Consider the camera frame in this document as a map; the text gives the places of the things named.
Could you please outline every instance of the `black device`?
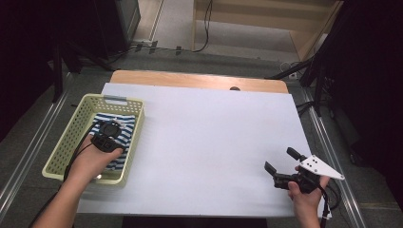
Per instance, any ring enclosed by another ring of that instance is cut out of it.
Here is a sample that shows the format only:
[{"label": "black device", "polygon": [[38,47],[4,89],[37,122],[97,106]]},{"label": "black device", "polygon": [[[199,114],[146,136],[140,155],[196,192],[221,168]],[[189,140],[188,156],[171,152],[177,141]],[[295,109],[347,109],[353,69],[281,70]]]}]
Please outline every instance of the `black device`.
[{"label": "black device", "polygon": [[110,153],[117,148],[125,147],[114,141],[122,133],[121,125],[115,121],[101,122],[100,130],[94,134],[91,142],[101,151]]},{"label": "black device", "polygon": [[[288,147],[287,154],[293,157],[295,160],[299,160],[300,162],[306,160],[307,158],[303,155],[300,155],[294,148]],[[277,170],[269,163],[266,162],[264,165],[264,169],[273,176],[273,180],[275,181],[275,187],[281,189],[288,190],[288,182],[294,181],[299,185],[299,189],[301,193],[311,193],[319,186],[320,176],[310,171],[302,168],[301,166],[298,169],[298,172],[293,175],[286,174],[278,174]]]}]

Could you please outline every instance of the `metal bar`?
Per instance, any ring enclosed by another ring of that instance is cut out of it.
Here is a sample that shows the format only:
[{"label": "metal bar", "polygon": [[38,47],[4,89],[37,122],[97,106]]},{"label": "metal bar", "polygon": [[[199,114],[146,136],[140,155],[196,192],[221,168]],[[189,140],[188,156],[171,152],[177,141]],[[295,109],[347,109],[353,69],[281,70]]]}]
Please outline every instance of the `metal bar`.
[{"label": "metal bar", "polygon": [[[303,89],[302,92],[305,94],[304,98],[306,102],[313,100],[310,91],[308,91],[306,88]],[[338,170],[340,173],[343,174],[343,169],[341,168],[341,165],[338,162],[337,154],[332,146],[332,142],[327,134],[322,118],[319,118],[317,116],[315,110],[312,107],[309,109],[309,113],[311,120],[314,123],[317,134],[319,136],[320,143],[323,146],[323,150],[328,160],[328,163],[332,165],[334,169]],[[342,193],[341,197],[343,198],[344,206],[346,207],[347,213],[350,218],[350,222],[352,223],[353,227],[356,228],[367,227],[364,218],[361,215],[358,203],[355,200],[355,195],[348,183],[348,179],[346,178],[346,180],[337,180],[337,184],[340,186],[340,190]]]},{"label": "metal bar", "polygon": [[69,73],[66,77],[66,89],[60,96],[59,101],[57,103],[51,104],[51,106],[49,107],[48,113],[46,114],[44,120],[41,122],[41,125],[33,136],[32,141],[27,147],[27,150],[25,151],[23,157],[15,167],[5,187],[2,189],[0,193],[0,224],[2,223],[7,211],[9,210],[12,201],[17,195],[17,192],[21,187],[30,167],[35,161],[35,158],[39,150],[41,149],[41,146],[45,138],[47,137],[51,127],[53,126],[56,117],[62,109],[72,82],[72,75]]}]

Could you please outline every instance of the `table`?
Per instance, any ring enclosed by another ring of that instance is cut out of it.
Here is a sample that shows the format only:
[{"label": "table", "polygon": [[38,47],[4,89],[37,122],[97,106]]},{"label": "table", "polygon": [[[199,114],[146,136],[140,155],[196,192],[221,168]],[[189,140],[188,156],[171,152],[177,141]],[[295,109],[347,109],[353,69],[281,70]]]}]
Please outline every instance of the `table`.
[{"label": "table", "polygon": [[[196,21],[204,20],[209,3],[194,0],[192,49]],[[341,6],[342,1],[335,0],[214,0],[210,21],[290,30],[298,57],[305,61],[330,31]]]},{"label": "table", "polygon": [[[283,82],[156,71],[116,71],[110,82],[104,94],[144,99],[144,126],[126,186],[89,186],[79,213],[294,215],[286,192],[274,188],[263,168],[267,160],[280,173],[294,173],[288,146],[310,155]],[[252,84],[272,87],[242,91]],[[232,86],[241,92],[227,90]]]}]

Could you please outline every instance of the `white plastic part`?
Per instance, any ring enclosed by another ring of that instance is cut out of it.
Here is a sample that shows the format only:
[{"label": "white plastic part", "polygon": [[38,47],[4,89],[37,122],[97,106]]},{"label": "white plastic part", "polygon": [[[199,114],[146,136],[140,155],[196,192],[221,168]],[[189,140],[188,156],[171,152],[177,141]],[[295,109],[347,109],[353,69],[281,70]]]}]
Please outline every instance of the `white plastic part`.
[{"label": "white plastic part", "polygon": [[304,169],[310,171],[311,173],[320,176],[327,176],[333,179],[344,180],[344,176],[342,174],[335,171],[335,169],[333,169],[331,166],[329,166],[327,163],[325,163],[315,155],[302,161],[299,165]]}]

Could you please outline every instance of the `gray floor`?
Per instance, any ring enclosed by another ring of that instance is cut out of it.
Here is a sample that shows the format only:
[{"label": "gray floor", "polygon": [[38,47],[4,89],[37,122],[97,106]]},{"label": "gray floor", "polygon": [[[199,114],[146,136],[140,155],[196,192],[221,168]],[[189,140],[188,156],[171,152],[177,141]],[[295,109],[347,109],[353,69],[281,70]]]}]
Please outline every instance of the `gray floor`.
[{"label": "gray floor", "polygon": [[[181,1],[164,1],[162,16],[155,34],[155,39],[159,40],[159,47],[161,48],[175,48],[178,45],[185,48],[186,41],[182,39],[187,36],[181,34],[182,30],[173,28],[179,24],[171,23],[168,25],[163,23],[163,21],[167,21],[164,20],[165,16],[172,17],[174,15],[173,11],[169,9],[174,10],[175,4],[179,3]],[[240,32],[241,28],[233,29],[233,31]],[[290,48],[290,40],[285,35],[285,31],[271,30],[267,32],[272,34],[271,38],[268,39],[272,43],[260,41],[262,47],[268,47],[264,54],[255,47],[237,46],[237,44],[244,44],[242,40],[234,40],[229,43],[221,40],[223,43],[219,44],[213,39],[212,45],[203,53],[184,52],[175,56],[175,52],[169,50],[157,50],[154,54],[148,54],[148,50],[143,49],[140,52],[129,52],[113,65],[121,69],[150,69],[263,78],[279,73],[280,66],[284,66],[284,62],[297,61],[297,56],[295,51]],[[256,42],[250,43],[260,47]],[[243,48],[247,48],[248,51],[240,51]],[[67,77],[66,82],[71,79],[71,85],[67,87],[66,101],[49,129],[44,142],[40,144],[36,159],[13,198],[0,227],[27,227],[36,212],[55,192],[60,182],[45,179],[42,177],[41,171],[74,111],[74,107],[71,105],[78,104],[86,93],[100,93],[104,84],[109,81],[111,74],[112,72],[104,71],[98,66],[86,66],[81,74],[71,74]],[[288,79],[284,79],[284,81],[286,81],[296,104],[303,103],[304,95],[302,88],[298,86],[298,82]],[[2,189],[29,147],[31,140],[35,137],[36,129],[40,127],[41,121],[51,108],[52,92],[51,87],[21,118],[8,136],[0,142],[0,169],[2,172],[0,186]],[[322,107],[322,114],[322,121],[326,125],[338,160],[352,188],[367,227],[403,227],[402,211],[395,203],[383,177],[371,167],[357,167],[350,163],[348,146],[343,141],[336,124],[329,117],[326,106]],[[301,123],[312,153],[326,160],[323,147],[308,113],[301,117]],[[354,227],[343,203],[333,212],[333,216],[328,221],[327,227]],[[268,227],[297,227],[294,218],[270,218],[267,219],[267,223]],[[121,227],[121,224],[122,217],[116,216],[78,215],[76,219],[76,227]]]}]

